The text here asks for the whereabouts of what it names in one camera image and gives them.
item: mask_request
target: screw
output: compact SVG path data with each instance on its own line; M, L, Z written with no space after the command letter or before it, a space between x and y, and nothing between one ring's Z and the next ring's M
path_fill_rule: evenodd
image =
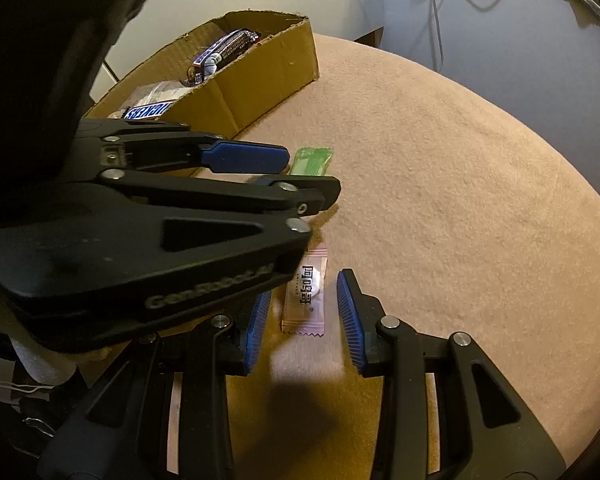
M119 180L125 176L125 172L122 170L104 170L100 176L111 180Z
M289 229L297 233L311 232L311 226L307 222L299 218L287 218L286 225L289 227Z
M385 328L398 328L400 320L395 316L382 316L380 324Z
M154 341L155 341L155 332L151 332L150 334L143 335L141 338L138 339L138 342L141 345L150 345Z
M288 182L277 182L276 186L280 189L284 189L285 191L298 191L298 188L293 184L289 184Z
M211 319L211 324L216 328L226 328L231 323L231 318L229 316L225 316L224 314L220 314L219 316L213 316Z
M467 346L471 342L471 336L465 332L456 332L454 334L454 343L458 346Z

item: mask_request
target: green candy packet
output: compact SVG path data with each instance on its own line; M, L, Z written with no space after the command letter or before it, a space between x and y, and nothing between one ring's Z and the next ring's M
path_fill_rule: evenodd
M323 176L333 155L333 148L300 148L296 151L289 175Z

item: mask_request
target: wire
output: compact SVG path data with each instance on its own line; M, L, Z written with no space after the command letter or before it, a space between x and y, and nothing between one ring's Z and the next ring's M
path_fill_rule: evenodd
M438 67L437 72L441 73L442 66L445 63L445 54L444 54L444 51L442 50L442 34L440 34L440 19L438 18L438 4L436 3L436 0L431 0L431 3L433 4L433 17L436 20L436 32L438 33L438 47L440 48L440 66Z
M9 381L0 381L0 388L6 388L7 390L14 390L16 392L21 392L23 394L33 394L38 390L50 390L53 386L48 386L46 384L13 384Z

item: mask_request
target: round table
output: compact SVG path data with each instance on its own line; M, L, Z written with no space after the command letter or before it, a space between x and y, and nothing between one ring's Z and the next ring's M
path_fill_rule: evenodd
M350 362L343 267L419 332L471 334L571 463L600 428L600 197L460 85L363 45L315 43L320 79L241 139L334 147L342 193L313 221L329 253L326 331L282 333L274 294L258 364L228 378L237 477L368 479L381 380Z

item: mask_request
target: tan table surface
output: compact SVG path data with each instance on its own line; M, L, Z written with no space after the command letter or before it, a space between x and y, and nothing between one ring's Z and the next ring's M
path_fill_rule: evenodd
M275 294L258 365L228 379L238 478L368 479L381 381L350 363L343 267L416 330L472 334L572 462L600 427L600 197L469 90L386 52L315 41L320 79L241 138L335 149L342 194L314 222L329 251L326 332L282 334Z

